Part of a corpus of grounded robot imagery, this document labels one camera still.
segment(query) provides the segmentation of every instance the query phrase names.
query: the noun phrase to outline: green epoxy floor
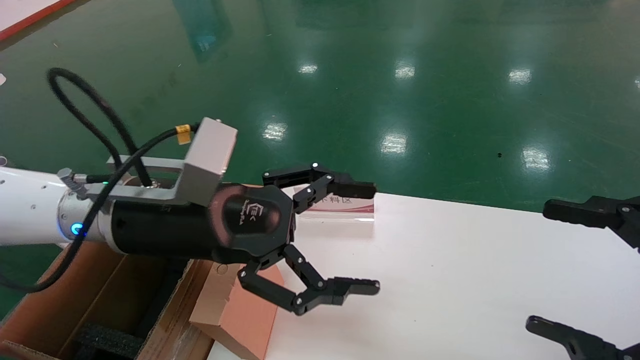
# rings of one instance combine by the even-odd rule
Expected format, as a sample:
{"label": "green epoxy floor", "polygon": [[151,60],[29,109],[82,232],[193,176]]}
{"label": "green epoxy floor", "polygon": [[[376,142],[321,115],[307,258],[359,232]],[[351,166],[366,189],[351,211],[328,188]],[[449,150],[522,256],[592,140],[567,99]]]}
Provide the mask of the green epoxy floor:
{"label": "green epoxy floor", "polygon": [[[381,192],[527,211],[631,197],[638,19],[638,0],[91,1],[4,45],[0,154],[105,171],[107,152],[48,89],[57,66],[93,84],[138,143],[204,116],[238,128],[229,181],[318,161]],[[3,267],[14,254],[0,249]]]}

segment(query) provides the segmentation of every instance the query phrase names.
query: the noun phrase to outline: cardboard flap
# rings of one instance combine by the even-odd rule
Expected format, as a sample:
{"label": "cardboard flap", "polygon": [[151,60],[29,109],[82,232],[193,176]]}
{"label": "cardboard flap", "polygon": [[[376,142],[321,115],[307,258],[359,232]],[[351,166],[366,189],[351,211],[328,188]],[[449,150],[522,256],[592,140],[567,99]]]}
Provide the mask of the cardboard flap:
{"label": "cardboard flap", "polygon": [[164,307],[136,360],[171,359],[189,331],[189,316],[213,262],[193,260]]}
{"label": "cardboard flap", "polygon": [[69,359],[75,354],[79,344],[74,337],[86,323],[132,334],[160,287],[166,263],[163,258],[125,256],[57,356]]}
{"label": "cardboard flap", "polygon": [[[64,250],[56,258],[43,277],[58,267],[66,253]],[[0,353],[8,342],[44,354],[57,354],[122,257],[106,244],[84,243],[55,284],[26,295],[13,310],[0,328]]]}
{"label": "cardboard flap", "polygon": [[53,356],[48,356],[41,352],[31,350],[28,347],[24,347],[20,344],[12,343],[11,341],[3,341],[4,349],[7,355],[15,357],[16,359],[23,360],[57,360]]}
{"label": "cardboard flap", "polygon": [[207,282],[202,287],[201,296],[198,297],[198,302],[193,308],[190,322],[198,323],[201,319],[207,319],[207,324],[221,324],[231,291],[236,285],[236,274],[240,266],[240,264],[213,264]]}

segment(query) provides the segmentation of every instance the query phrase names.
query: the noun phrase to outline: white surface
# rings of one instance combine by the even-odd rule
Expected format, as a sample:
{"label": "white surface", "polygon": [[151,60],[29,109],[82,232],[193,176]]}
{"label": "white surface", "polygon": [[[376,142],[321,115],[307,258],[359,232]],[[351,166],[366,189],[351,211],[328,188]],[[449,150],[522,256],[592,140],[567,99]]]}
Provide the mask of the white surface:
{"label": "white surface", "polygon": [[0,0],[0,31],[56,2],[58,0]]}
{"label": "white surface", "polygon": [[225,348],[221,343],[215,341],[207,356],[207,360],[242,360],[232,353],[229,349]]}
{"label": "white surface", "polygon": [[301,317],[278,310],[267,360],[567,360],[525,330],[529,315],[619,348],[640,340],[640,257],[608,230],[387,194],[373,226],[298,218],[295,245],[322,276],[380,280],[381,291]]}
{"label": "white surface", "polygon": [[58,177],[0,167],[0,183],[0,245],[65,240],[57,216],[58,203],[67,187]]}

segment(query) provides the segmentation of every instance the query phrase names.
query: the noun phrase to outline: cardboard box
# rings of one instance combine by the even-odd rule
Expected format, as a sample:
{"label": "cardboard box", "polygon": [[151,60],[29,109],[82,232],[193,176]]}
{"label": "cardboard box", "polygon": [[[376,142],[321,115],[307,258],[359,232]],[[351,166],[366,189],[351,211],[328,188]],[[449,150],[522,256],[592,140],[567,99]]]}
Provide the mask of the cardboard box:
{"label": "cardboard box", "polygon": [[[237,279],[242,266],[211,267],[190,322],[241,359],[264,360],[277,307],[242,289]],[[277,266],[259,274],[284,284]]]}
{"label": "cardboard box", "polygon": [[[65,251],[43,275],[60,263]],[[212,262],[190,261],[138,353],[139,360],[202,360],[211,339],[189,324],[189,316]],[[105,244],[87,242],[62,278],[26,295],[0,328],[0,356],[27,360],[71,360],[86,323],[133,334],[145,316],[167,260],[123,256]]]}

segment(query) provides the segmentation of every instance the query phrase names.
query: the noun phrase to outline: metal bracket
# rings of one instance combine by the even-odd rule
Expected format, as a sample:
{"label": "metal bracket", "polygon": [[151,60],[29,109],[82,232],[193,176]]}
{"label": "metal bracket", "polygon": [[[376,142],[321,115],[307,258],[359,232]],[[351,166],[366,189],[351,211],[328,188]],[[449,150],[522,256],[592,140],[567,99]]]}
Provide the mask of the metal bracket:
{"label": "metal bracket", "polygon": [[[208,206],[216,192],[218,183],[227,171],[227,165],[236,145],[237,130],[210,118],[204,118],[184,160],[145,158],[142,164],[157,172],[178,173],[173,188],[144,188],[116,185],[109,200],[126,200],[153,204],[193,203]],[[128,156],[120,155],[125,161]],[[113,167],[113,158],[107,162]],[[87,184],[86,195],[94,200],[102,191],[103,184]]]}

